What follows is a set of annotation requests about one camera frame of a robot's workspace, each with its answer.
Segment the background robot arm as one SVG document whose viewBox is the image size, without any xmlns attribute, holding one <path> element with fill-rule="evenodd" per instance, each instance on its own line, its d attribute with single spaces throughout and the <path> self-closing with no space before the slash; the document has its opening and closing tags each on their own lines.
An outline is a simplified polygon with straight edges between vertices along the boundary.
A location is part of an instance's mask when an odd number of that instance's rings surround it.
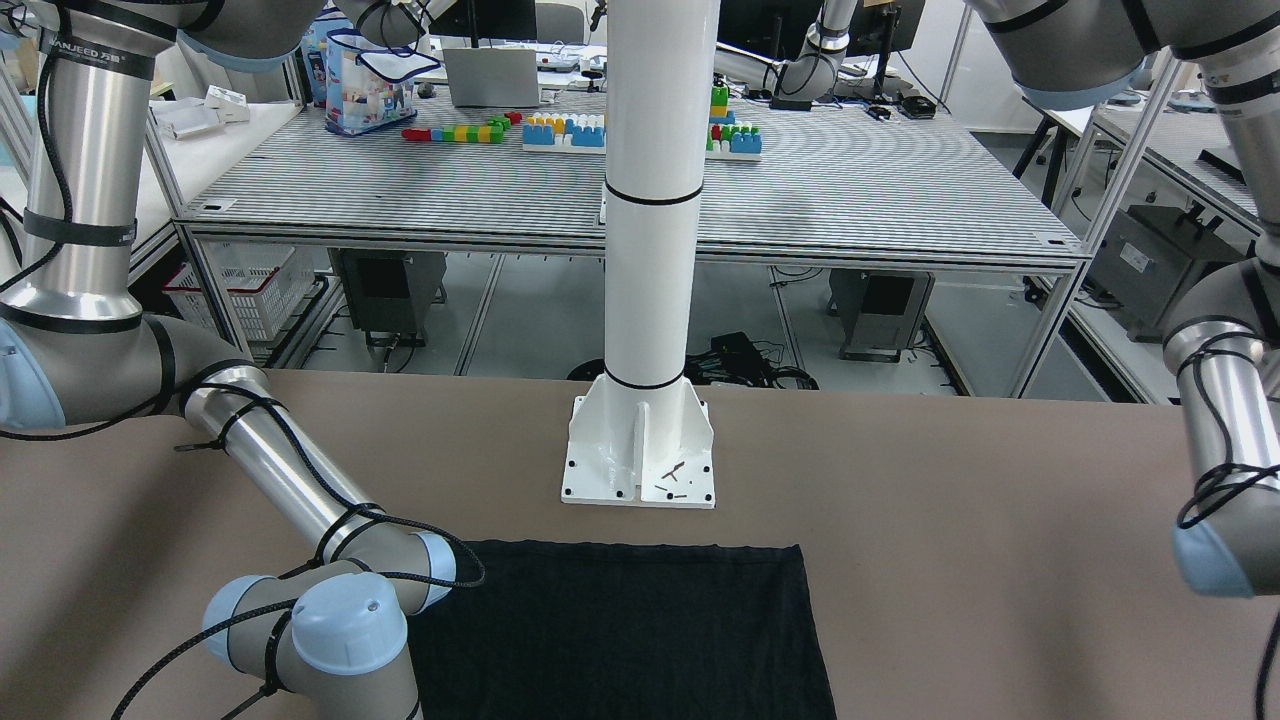
<svg viewBox="0 0 1280 720">
<path fill-rule="evenodd" d="M 808 108 L 835 86 L 858 1 L 722 1 L 714 70 Z"/>
</svg>

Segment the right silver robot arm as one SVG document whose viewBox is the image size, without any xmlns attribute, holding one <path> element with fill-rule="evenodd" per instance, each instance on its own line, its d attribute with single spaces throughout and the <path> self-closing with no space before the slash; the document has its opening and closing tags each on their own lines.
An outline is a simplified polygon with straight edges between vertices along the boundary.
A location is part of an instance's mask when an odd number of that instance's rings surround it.
<svg viewBox="0 0 1280 720">
<path fill-rule="evenodd" d="M 18 270 L 3 282 L 3 436 L 68 439 L 136 416 L 206 430 L 314 544 L 282 577 L 211 600 L 206 644 L 239 673 L 308 697 L 324 719 L 421 719 L 408 620 L 465 582 L 461 542 L 388 515 L 300 428 L 252 357 L 142 310 L 131 247 L 148 91 L 186 41 L 220 61 L 287 60 L 320 1 L 24 1 L 38 31 L 38 137 Z"/>
</svg>

